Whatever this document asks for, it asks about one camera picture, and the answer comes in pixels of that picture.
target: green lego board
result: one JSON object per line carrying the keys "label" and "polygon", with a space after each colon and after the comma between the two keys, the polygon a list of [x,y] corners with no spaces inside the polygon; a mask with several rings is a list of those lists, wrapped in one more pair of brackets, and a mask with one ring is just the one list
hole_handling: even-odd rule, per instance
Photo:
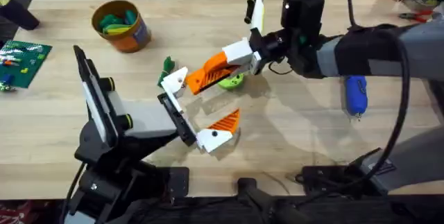
{"label": "green lego board", "polygon": [[0,65],[0,80],[5,74],[14,76],[11,86],[28,88],[42,66],[52,46],[8,40],[0,50],[0,60],[8,57],[21,59],[19,66]]}

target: orange container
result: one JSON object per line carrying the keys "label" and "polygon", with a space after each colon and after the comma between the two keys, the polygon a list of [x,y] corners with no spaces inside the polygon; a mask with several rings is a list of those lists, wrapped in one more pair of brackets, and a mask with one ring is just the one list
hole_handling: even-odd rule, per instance
{"label": "orange container", "polygon": [[[124,33],[118,35],[103,34],[99,25],[100,21],[109,14],[124,19],[126,10],[131,10],[137,15],[136,22]],[[138,9],[129,1],[110,1],[97,8],[92,15],[92,27],[102,38],[116,47],[117,50],[125,53],[136,52],[151,41],[151,31],[146,26]]]}

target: black cylinder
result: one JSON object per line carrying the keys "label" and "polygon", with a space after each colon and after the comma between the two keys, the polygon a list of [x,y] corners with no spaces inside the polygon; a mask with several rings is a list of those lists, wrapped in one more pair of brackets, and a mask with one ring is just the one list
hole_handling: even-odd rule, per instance
{"label": "black cylinder", "polygon": [[129,130],[134,126],[133,119],[129,114],[117,116],[116,120],[122,130]]}
{"label": "black cylinder", "polygon": [[284,28],[299,28],[310,41],[321,30],[323,9],[324,0],[284,0],[280,23]]}
{"label": "black cylinder", "polygon": [[0,6],[0,16],[26,30],[34,30],[39,25],[39,21],[15,0]]}
{"label": "black cylinder", "polygon": [[113,92],[114,90],[116,90],[114,80],[111,77],[100,78],[99,85],[100,85],[100,88],[106,92]]}

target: green toy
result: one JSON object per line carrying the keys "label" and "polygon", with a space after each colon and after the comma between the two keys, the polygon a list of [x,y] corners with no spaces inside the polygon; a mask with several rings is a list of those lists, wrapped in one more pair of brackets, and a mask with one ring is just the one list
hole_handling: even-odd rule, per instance
{"label": "green toy", "polygon": [[168,76],[173,71],[175,65],[176,63],[171,60],[171,57],[165,58],[164,67],[162,73],[160,74],[159,81],[157,82],[158,87],[162,88],[160,83],[164,80],[164,77]]}
{"label": "green toy", "polygon": [[236,89],[239,86],[241,86],[243,81],[244,81],[244,75],[239,74],[239,75],[235,76],[234,78],[226,78],[217,84],[222,89],[230,90],[230,89]]}
{"label": "green toy", "polygon": [[125,24],[128,24],[130,26],[132,26],[137,20],[137,15],[131,11],[131,10],[126,10],[125,11]]}
{"label": "green toy", "polygon": [[100,29],[104,29],[110,24],[123,24],[123,19],[117,17],[116,15],[106,15],[99,23]]}

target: blue object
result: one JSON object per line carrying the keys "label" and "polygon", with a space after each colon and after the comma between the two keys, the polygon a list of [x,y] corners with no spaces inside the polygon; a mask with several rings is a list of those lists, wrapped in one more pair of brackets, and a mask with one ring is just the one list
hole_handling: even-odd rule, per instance
{"label": "blue object", "polygon": [[364,76],[345,77],[345,96],[347,110],[358,119],[367,110],[367,81]]}
{"label": "blue object", "polygon": [[1,77],[0,82],[2,82],[4,85],[11,85],[13,79],[14,79],[13,75],[5,74]]}

